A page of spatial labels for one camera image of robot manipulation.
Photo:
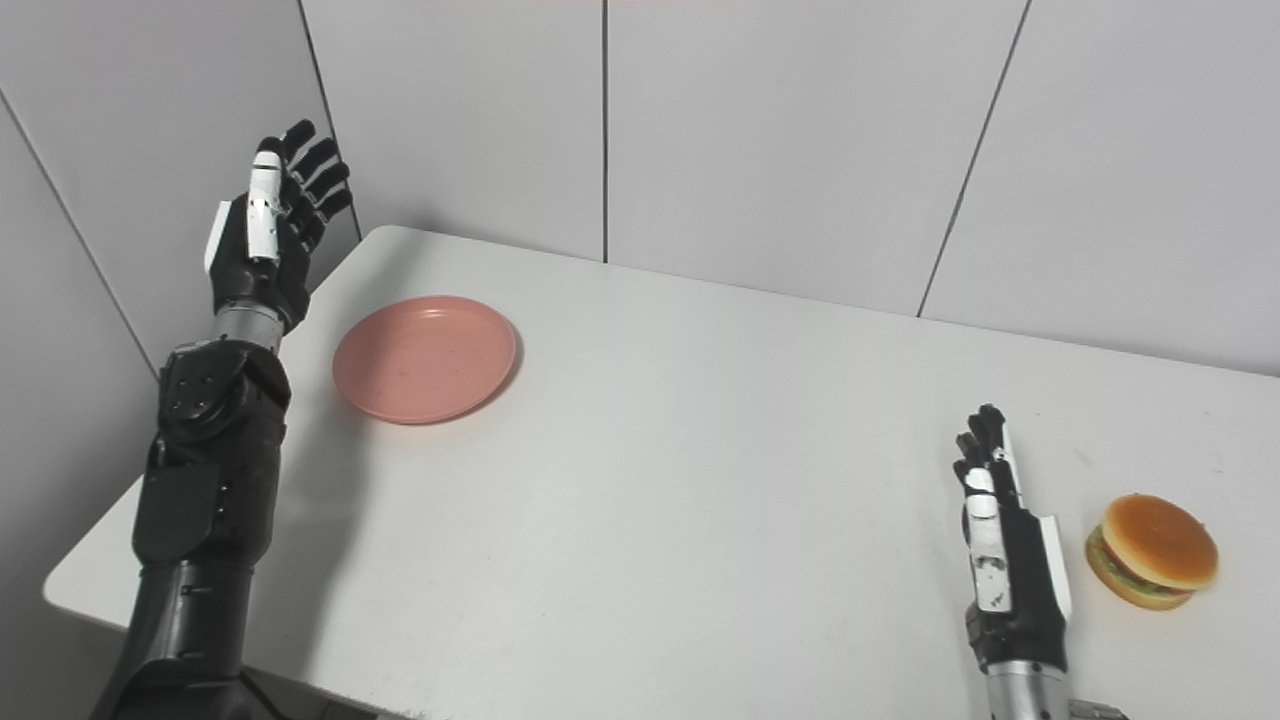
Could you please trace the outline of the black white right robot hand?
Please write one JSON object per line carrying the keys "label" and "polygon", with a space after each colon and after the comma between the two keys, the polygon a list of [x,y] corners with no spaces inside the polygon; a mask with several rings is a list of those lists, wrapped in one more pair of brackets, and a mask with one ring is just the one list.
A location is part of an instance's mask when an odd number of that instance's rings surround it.
{"label": "black white right robot hand", "polygon": [[1073,603],[1057,520],[1025,505],[1005,415],[984,404],[966,427],[954,471],[974,587],[968,643],[984,674],[1014,662],[1065,673]]}

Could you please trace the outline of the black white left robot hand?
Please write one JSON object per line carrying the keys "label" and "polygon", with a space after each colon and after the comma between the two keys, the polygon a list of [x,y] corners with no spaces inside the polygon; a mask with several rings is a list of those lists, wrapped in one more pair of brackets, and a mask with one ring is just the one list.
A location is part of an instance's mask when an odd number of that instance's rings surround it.
{"label": "black white left robot hand", "polygon": [[248,188],[219,204],[205,250],[212,307],[257,304],[293,331],[310,309],[312,255],[351,208],[348,165],[310,119],[259,143]]}

